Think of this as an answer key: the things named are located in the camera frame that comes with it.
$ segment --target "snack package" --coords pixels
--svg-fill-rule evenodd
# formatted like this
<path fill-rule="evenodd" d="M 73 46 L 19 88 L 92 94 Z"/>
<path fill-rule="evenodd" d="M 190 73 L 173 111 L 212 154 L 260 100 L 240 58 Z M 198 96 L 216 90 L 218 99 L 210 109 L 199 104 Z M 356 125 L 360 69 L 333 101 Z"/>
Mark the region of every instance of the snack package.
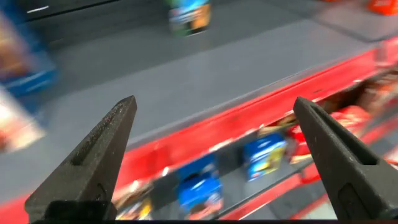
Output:
<path fill-rule="evenodd" d="M 122 196 L 114 202 L 117 220 L 152 220 L 150 192 L 153 186 L 146 185 Z"/>
<path fill-rule="evenodd" d="M 377 116 L 386 109 L 385 105 L 397 94 L 398 73 L 391 72 L 367 84 L 357 105 L 364 108 L 372 116 Z"/>
<path fill-rule="evenodd" d="M 362 130 L 371 119 L 371 115 L 358 106 L 347 106 L 337 112 L 330 114 L 341 125 L 351 131 L 357 137 L 360 137 Z M 311 157 L 310 150 L 305 142 L 304 134 L 300 126 L 297 124 L 288 129 L 287 134 L 293 138 L 297 144 L 293 152 L 289 152 L 288 158 L 290 163 L 294 164 Z"/>
<path fill-rule="evenodd" d="M 209 0 L 167 0 L 170 7 L 170 28 L 177 35 L 187 36 L 204 31 L 210 22 Z"/>
<path fill-rule="evenodd" d="M 223 206 L 215 156 L 210 154 L 178 170 L 180 216 L 186 220 L 211 218 Z"/>
<path fill-rule="evenodd" d="M 14 96 L 47 88 L 56 70 L 15 6 L 0 4 L 0 81 Z"/>
<path fill-rule="evenodd" d="M 277 131 L 282 131 L 285 128 L 294 125 L 297 123 L 296 117 L 294 114 L 290 114 L 279 121 L 272 123 L 268 126 L 261 127 L 257 133 L 258 138 L 262 138 L 267 134 L 274 133 Z"/>
<path fill-rule="evenodd" d="M 0 150 L 16 151 L 45 135 L 35 119 L 0 87 Z"/>
<path fill-rule="evenodd" d="M 244 146 L 244 165 L 248 172 L 248 181 L 266 175 L 280 166 L 287 142 L 279 133 L 250 142 Z"/>

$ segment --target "store shelf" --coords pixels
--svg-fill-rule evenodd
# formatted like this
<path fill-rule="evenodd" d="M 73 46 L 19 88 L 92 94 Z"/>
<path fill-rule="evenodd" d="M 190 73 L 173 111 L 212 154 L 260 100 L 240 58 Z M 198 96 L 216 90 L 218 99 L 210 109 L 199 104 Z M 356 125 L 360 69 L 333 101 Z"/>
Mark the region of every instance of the store shelf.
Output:
<path fill-rule="evenodd" d="M 313 16 L 313 19 L 366 42 L 398 35 L 398 16 L 383 16 L 367 9 L 368 0 L 341 1 Z"/>
<path fill-rule="evenodd" d="M 74 12 L 67 18 L 66 14 L 59 15 L 64 19 L 54 18 L 53 23 L 34 21 L 40 33 L 54 28 L 49 47 L 62 73 L 59 84 L 41 96 L 43 108 L 49 114 L 48 135 L 26 150 L 0 156 L 0 168 L 4 170 L 0 179 L 8 180 L 0 185 L 0 202 L 36 188 L 115 102 L 128 95 L 136 96 L 138 111 L 128 147 L 136 149 L 133 156 L 127 153 L 126 157 L 148 156 L 139 163 L 150 159 L 155 166 L 140 168 L 142 173 L 134 172 L 137 169 L 130 162 L 138 161 L 126 159 L 119 187 L 135 178 L 155 178 L 165 166 L 174 169 L 192 161 L 218 143 L 280 118 L 291 106 L 287 101 L 269 118 L 255 117 L 255 122 L 236 131 L 229 127 L 240 125 L 243 118 L 227 124 L 230 118 L 220 115 L 215 119 L 222 119 L 223 124 L 217 121 L 221 126 L 216 129 L 216 124 L 197 122 L 266 93 L 273 100 L 281 99 L 282 95 L 275 90 L 374 47 L 256 0 L 220 4 L 213 12 L 211 29 L 181 39 L 170 35 L 167 25 L 161 22 L 135 26 L 127 13 L 133 6 L 123 2 L 125 9 L 117 11 L 118 7 L 112 6 L 103 17 L 92 12 L 84 20 Z M 115 16 L 116 12 L 120 12 L 120 17 Z M 104 22 L 108 19 L 120 22 L 120 26 L 111 29 L 111 23 Z M 62 24 L 61 21 L 66 21 L 64 27 L 54 26 L 56 22 Z M 355 60 L 352 66 L 357 67 L 350 70 L 347 80 L 339 79 L 341 83 L 329 84 L 327 79 L 313 77 L 313 86 L 305 86 L 307 90 L 320 90 L 315 89 L 322 87 L 317 80 L 333 86 L 307 97 L 324 97 L 366 77 L 374 69 L 372 54 L 368 52 Z M 273 108 L 275 102 L 278 101 L 263 106 Z M 187 126 L 192 128 L 175 133 Z M 199 128 L 205 126 L 211 131 Z M 206 134 L 189 133 L 193 129 Z M 197 142 L 186 145 L 191 139 Z M 195 153 L 188 155 L 188 149 Z M 163 153 L 171 156 L 171 161 L 162 161 Z"/>
<path fill-rule="evenodd" d="M 263 178 L 256 181 L 247 182 L 246 172 L 243 167 L 243 159 L 241 158 L 243 146 L 248 142 L 254 141 L 257 133 L 251 133 L 240 140 L 229 144 L 215 152 L 218 169 L 220 172 L 220 180 L 223 184 L 223 209 L 219 212 L 219 216 L 227 214 L 242 203 L 245 203 L 254 197 L 262 194 L 266 189 L 282 182 L 299 169 L 308 165 L 310 161 L 302 162 L 299 165 L 291 166 L 286 161 L 282 161 L 280 168 Z M 151 199 L 154 205 L 152 218 L 155 220 L 176 220 L 178 217 L 179 205 L 175 194 L 178 179 L 175 174 L 169 174 L 154 184 L 154 191 Z M 169 192 L 168 196 L 164 196 L 164 192 Z"/>
<path fill-rule="evenodd" d="M 325 2 L 315 0 L 271 0 L 276 6 L 311 18 L 325 26 L 365 42 L 398 35 L 398 16 L 383 16 L 367 9 L 368 0 Z"/>
<path fill-rule="evenodd" d="M 271 3 L 275 6 L 278 6 L 282 9 L 286 9 L 290 12 L 299 14 L 303 17 L 310 17 L 315 15 L 316 13 L 327 10 L 330 7 L 333 7 L 336 4 L 340 4 L 339 2 L 326 2 L 326 1 L 317 1 L 317 0 L 264 0 L 268 3 Z"/>
<path fill-rule="evenodd" d="M 395 137 L 397 135 L 398 130 L 394 130 L 393 132 L 370 144 L 369 147 L 378 155 L 386 156 L 390 152 L 396 150 L 398 139 Z M 309 211 L 313 210 L 326 200 L 327 195 L 325 188 L 321 181 L 317 181 L 312 184 L 302 185 L 286 192 L 282 196 L 247 216 L 245 220 L 258 219 L 258 217 L 263 214 L 263 211 L 264 214 L 270 215 L 270 218 L 263 215 L 263 219 L 299 219 L 303 218 L 306 214 L 308 214 Z"/>
<path fill-rule="evenodd" d="M 389 111 L 386 111 L 386 113 L 384 113 L 385 116 L 379 119 L 380 123 L 361 138 L 362 141 L 370 144 L 369 147 L 379 155 L 384 155 L 388 153 L 392 150 L 393 146 L 398 144 L 398 138 L 395 138 L 398 135 L 397 114 L 398 107 L 394 107 L 391 108 Z M 260 195 L 258 197 L 253 197 L 247 202 L 240 203 L 237 208 L 223 215 L 221 219 L 250 219 L 251 214 L 261 213 L 257 211 L 260 211 L 262 209 L 273 211 L 273 216 L 277 218 L 287 219 L 290 216 L 293 216 L 295 212 L 299 212 L 299 210 L 303 209 L 303 207 L 311 204 L 314 200 L 324 194 L 324 192 L 322 191 L 322 186 L 314 185 L 314 187 L 311 187 L 313 184 L 305 184 L 307 182 L 312 182 L 314 180 L 314 177 L 318 177 L 318 172 L 314 163 L 310 163 L 308 166 L 305 167 L 299 167 L 297 169 L 297 172 L 301 173 L 301 175 L 296 176 L 297 174 L 293 174 L 290 177 L 286 177 L 281 184 L 277 184 L 274 187 L 268 188 L 263 193 L 263 195 L 266 194 L 264 197 Z M 310 193 L 308 193 L 307 196 L 304 197 L 306 199 L 297 197 L 291 199 L 291 195 L 299 195 L 297 191 L 309 191 Z M 291 200 L 291 203 L 285 203 L 284 201 L 286 200 Z M 282 209 L 282 206 L 291 206 L 291 208 L 284 210 Z"/>

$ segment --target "blue cookie box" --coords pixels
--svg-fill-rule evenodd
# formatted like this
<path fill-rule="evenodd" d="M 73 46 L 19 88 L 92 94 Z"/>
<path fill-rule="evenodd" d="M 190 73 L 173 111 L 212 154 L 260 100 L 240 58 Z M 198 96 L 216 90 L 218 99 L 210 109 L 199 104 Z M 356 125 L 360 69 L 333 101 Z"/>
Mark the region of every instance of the blue cookie box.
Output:
<path fill-rule="evenodd" d="M 248 181 L 255 180 L 263 175 L 273 171 L 267 169 L 267 164 L 270 163 L 269 158 L 272 153 L 278 150 L 277 157 L 279 162 L 282 159 L 283 151 L 287 146 L 284 137 L 279 133 L 272 133 L 263 138 L 247 143 L 244 146 L 243 158 L 246 165 Z"/>
<path fill-rule="evenodd" d="M 43 90 L 55 82 L 57 71 L 38 38 L 25 24 L 22 15 L 12 2 L 4 0 L 0 11 L 13 25 L 17 35 L 26 43 L 28 54 L 34 58 L 36 70 L 22 77 L 12 77 L 3 80 L 2 84 L 14 96 Z"/>
<path fill-rule="evenodd" d="M 181 216 L 186 217 L 200 203 L 216 203 L 222 200 L 221 182 L 216 170 L 214 155 L 207 155 L 177 171 L 180 184 L 177 187 Z M 186 180 L 193 174 L 194 178 Z"/>

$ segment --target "blue box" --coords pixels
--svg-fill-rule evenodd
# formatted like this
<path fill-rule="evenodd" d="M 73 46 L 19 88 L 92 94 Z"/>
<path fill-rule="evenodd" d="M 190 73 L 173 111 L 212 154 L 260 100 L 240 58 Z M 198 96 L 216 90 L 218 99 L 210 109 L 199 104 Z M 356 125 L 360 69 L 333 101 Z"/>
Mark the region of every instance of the blue box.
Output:
<path fill-rule="evenodd" d="M 210 23 L 209 0 L 166 0 L 170 7 L 169 22 L 177 35 L 192 35 L 204 31 Z"/>
<path fill-rule="evenodd" d="M 3 0 L 0 13 L 8 22 L 9 32 L 24 45 L 21 60 L 29 64 L 29 71 L 23 75 L 9 77 L 1 83 L 14 96 L 43 90 L 55 82 L 57 71 L 47 55 L 44 46 L 26 25 L 22 14 L 10 0 Z"/>
<path fill-rule="evenodd" d="M 198 220 L 216 213 L 223 206 L 221 182 L 214 155 L 205 156 L 177 171 L 180 215 Z"/>
<path fill-rule="evenodd" d="M 287 141 L 279 133 L 272 133 L 244 146 L 243 158 L 248 181 L 266 175 L 280 166 Z"/>

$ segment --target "merchandise display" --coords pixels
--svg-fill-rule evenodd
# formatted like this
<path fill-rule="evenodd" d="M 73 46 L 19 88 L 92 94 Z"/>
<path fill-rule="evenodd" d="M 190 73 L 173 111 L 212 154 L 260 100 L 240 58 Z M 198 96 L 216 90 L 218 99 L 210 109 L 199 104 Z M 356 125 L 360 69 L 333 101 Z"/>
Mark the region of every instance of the merchandise display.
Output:
<path fill-rule="evenodd" d="M 243 157 L 248 172 L 248 181 L 278 169 L 286 145 L 287 142 L 279 133 L 269 134 L 245 145 Z"/>
<path fill-rule="evenodd" d="M 151 190 L 152 186 L 148 184 L 114 201 L 118 210 L 116 219 L 151 220 L 150 211 L 152 210 L 152 204 L 149 196 Z"/>
<path fill-rule="evenodd" d="M 210 22 L 209 0 L 167 0 L 172 32 L 192 35 L 204 31 Z"/>
<path fill-rule="evenodd" d="M 205 156 L 177 173 L 181 180 L 177 194 L 182 218 L 198 220 L 217 214 L 223 198 L 215 156 Z"/>
<path fill-rule="evenodd" d="M 0 31 L 0 82 L 14 96 L 50 86 L 55 81 L 55 66 L 10 1 L 0 7 Z"/>
<path fill-rule="evenodd" d="M 35 119 L 2 88 L 0 88 L 0 130 L 2 152 L 23 149 L 45 134 Z"/>
<path fill-rule="evenodd" d="M 26 0 L 18 1 L 32 5 L 24 12 L 38 9 Z M 144 1 L 150 2 L 145 7 L 154 9 L 142 10 Z M 365 126 L 370 128 L 368 121 L 383 114 L 381 105 L 396 97 L 394 72 L 374 79 L 381 77 L 375 75 L 379 68 L 374 63 L 379 46 L 315 19 L 313 15 L 332 16 L 334 6 L 349 4 L 332 1 L 163 0 L 158 4 L 153 0 L 88 0 L 77 2 L 76 8 L 64 0 L 54 6 L 41 1 L 49 7 L 24 17 L 32 19 L 30 27 L 47 41 L 62 71 L 62 82 L 59 89 L 44 95 L 44 103 L 21 104 L 36 122 L 41 122 L 43 111 L 51 112 L 46 117 L 49 133 L 29 150 L 4 155 L 8 157 L 2 158 L 3 166 L 16 170 L 5 177 L 19 179 L 0 187 L 3 195 L 7 193 L 0 200 L 8 205 L 28 192 L 110 101 L 133 91 L 140 118 L 135 121 L 113 195 L 118 220 L 226 219 L 229 214 L 241 219 L 270 205 L 310 179 L 304 174 L 313 164 L 291 110 L 294 98 L 317 102 L 361 136 L 368 131 Z M 296 13 L 279 6 L 283 2 L 298 11 L 313 4 L 322 7 L 313 13 Z M 365 6 L 362 9 L 374 14 Z M 155 11 L 162 14 L 148 13 Z M 12 41 L 22 44 L 11 41 L 19 47 L 18 54 L 5 58 L 0 82 L 19 100 L 21 95 L 50 86 L 55 69 L 46 68 L 55 67 L 40 44 L 29 53 L 33 45 L 28 39 L 32 37 L 35 43 L 37 39 L 28 29 L 20 31 L 22 23 L 6 13 L 2 16 L 6 19 L 0 21 L 10 24 L 6 29 L 17 37 Z M 208 31 L 193 35 L 209 28 L 210 19 Z M 175 35 L 193 36 L 170 35 L 167 22 Z M 7 46 L 2 48 L 0 57 L 7 51 Z M 160 80 L 161 85 L 153 80 Z M 368 94 L 361 94 L 365 89 Z M 0 147 L 6 149 L 11 144 L 0 131 Z M 49 150 L 55 143 L 59 150 Z M 34 167 L 34 175 L 26 171 L 35 166 L 33 159 L 26 161 L 32 155 L 48 156 L 47 162 Z M 16 169 L 12 164 L 21 165 Z M 23 200 L 0 208 L 1 223 L 11 223 L 14 217 L 25 221 L 19 213 L 10 212 L 12 207 L 23 211 Z"/>

